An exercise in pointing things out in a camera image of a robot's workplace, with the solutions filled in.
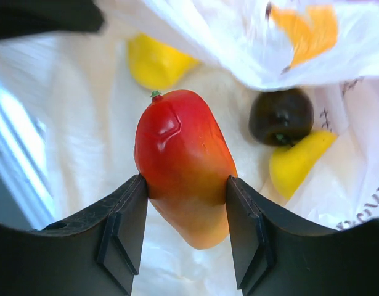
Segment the yellow pear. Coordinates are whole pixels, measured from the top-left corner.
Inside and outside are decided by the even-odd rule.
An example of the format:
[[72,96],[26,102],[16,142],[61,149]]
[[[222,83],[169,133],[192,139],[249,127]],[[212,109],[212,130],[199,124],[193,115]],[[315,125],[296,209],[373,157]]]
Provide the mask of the yellow pear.
[[312,131],[293,146],[276,148],[269,159],[269,174],[276,191],[285,199],[291,199],[336,139],[336,134],[320,129]]

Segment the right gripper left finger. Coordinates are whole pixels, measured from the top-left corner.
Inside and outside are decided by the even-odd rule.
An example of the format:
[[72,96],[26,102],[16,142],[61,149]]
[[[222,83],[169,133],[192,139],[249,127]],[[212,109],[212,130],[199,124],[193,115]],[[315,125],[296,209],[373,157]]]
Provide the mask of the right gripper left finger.
[[37,231],[0,224],[0,295],[130,295],[147,213],[141,175]]

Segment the red yellow mango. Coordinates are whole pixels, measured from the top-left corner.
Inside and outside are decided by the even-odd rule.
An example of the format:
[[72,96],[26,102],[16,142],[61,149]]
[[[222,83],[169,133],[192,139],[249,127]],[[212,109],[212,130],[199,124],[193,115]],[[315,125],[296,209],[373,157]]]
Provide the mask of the red yellow mango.
[[191,247],[214,247],[229,233],[227,180],[237,176],[230,150],[197,93],[153,91],[150,97],[134,145],[149,199]]

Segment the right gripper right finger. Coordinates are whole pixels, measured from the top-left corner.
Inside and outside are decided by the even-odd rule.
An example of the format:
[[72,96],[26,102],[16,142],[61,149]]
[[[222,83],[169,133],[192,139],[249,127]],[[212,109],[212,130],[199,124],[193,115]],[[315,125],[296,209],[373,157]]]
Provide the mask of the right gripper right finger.
[[338,231],[227,182],[237,287],[244,295],[379,295],[379,218]]

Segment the dark purple plum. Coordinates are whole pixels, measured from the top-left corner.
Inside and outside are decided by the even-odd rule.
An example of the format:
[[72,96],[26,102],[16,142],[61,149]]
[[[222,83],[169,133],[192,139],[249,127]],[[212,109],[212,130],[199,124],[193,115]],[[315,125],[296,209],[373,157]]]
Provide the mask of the dark purple plum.
[[255,98],[248,121],[251,135],[269,146],[293,145],[309,135],[314,108],[299,88],[262,92]]

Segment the yellow lemon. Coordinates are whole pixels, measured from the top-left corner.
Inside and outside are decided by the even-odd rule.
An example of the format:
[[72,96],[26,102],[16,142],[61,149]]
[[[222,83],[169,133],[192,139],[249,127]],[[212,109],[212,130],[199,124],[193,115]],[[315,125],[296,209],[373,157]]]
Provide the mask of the yellow lemon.
[[150,90],[172,88],[199,61],[140,33],[126,43],[127,63],[135,81]]

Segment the orange plastic bag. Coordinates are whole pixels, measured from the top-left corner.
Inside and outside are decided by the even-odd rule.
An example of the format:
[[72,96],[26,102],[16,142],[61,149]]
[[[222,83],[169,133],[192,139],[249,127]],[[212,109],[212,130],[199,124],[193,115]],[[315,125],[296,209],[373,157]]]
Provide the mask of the orange plastic bag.
[[[231,177],[334,230],[379,218],[379,1],[94,2],[104,16],[95,33],[0,40],[0,84],[46,124],[55,222],[141,175],[134,159],[140,117],[153,91],[180,89],[211,109],[236,166]],[[172,88],[142,87],[126,53],[140,33],[199,64]],[[251,139],[247,121],[256,95],[294,87],[310,97],[316,129],[337,139],[285,202],[269,176],[272,149]],[[230,231],[214,247],[191,247],[147,189],[130,295],[244,295]]]

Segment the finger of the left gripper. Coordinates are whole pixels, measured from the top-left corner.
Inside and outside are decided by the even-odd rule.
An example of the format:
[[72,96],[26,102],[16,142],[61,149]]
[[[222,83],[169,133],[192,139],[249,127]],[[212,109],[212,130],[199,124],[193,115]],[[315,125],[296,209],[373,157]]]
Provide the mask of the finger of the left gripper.
[[94,1],[0,1],[0,40],[54,31],[95,33],[103,24]]

